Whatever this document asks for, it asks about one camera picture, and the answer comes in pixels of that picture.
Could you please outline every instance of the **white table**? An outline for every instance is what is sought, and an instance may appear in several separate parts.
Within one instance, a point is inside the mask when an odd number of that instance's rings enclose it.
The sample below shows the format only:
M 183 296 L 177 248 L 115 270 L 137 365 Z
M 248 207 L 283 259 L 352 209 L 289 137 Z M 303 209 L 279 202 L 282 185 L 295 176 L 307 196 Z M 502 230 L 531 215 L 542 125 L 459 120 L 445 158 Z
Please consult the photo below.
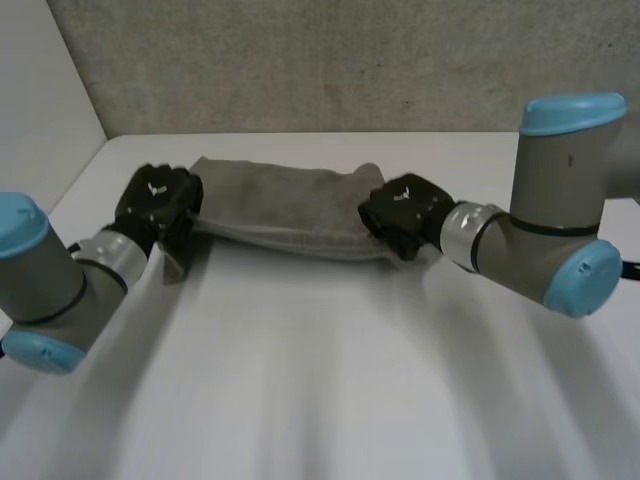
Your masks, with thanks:
M 210 158 L 351 171 L 376 162 L 509 206 L 517 135 L 132 136 L 51 216 L 110 221 L 142 164 Z M 602 237 L 640 258 L 640 208 Z M 2 480 L 640 478 L 640 285 L 579 322 L 446 260 L 393 272 L 203 244 L 181 286 L 157 252 L 69 377 L 0 362 Z

